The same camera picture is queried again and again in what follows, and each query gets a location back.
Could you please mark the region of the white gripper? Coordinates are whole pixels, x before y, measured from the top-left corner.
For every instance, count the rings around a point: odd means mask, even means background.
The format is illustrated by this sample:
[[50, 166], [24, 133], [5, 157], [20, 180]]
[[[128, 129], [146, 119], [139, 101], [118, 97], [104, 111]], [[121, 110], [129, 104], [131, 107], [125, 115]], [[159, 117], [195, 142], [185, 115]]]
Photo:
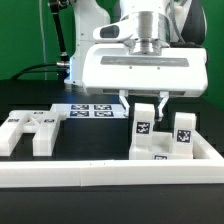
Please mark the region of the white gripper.
[[208, 86], [203, 48], [163, 48], [162, 54], [130, 55], [124, 44], [96, 44], [86, 55], [82, 82], [89, 94], [118, 94], [129, 116], [129, 95], [158, 96], [156, 120], [170, 97], [199, 97]]

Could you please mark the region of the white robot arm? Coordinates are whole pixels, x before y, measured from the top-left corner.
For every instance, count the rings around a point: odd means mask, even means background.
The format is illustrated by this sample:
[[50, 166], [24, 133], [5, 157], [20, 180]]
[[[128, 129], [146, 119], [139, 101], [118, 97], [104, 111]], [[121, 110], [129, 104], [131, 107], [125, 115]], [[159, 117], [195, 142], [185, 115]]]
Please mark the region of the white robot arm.
[[88, 94], [159, 98], [157, 118], [171, 97], [198, 97], [208, 85], [201, 46], [206, 18], [200, 0], [119, 0], [110, 21], [96, 0], [68, 0], [76, 50], [65, 83]]

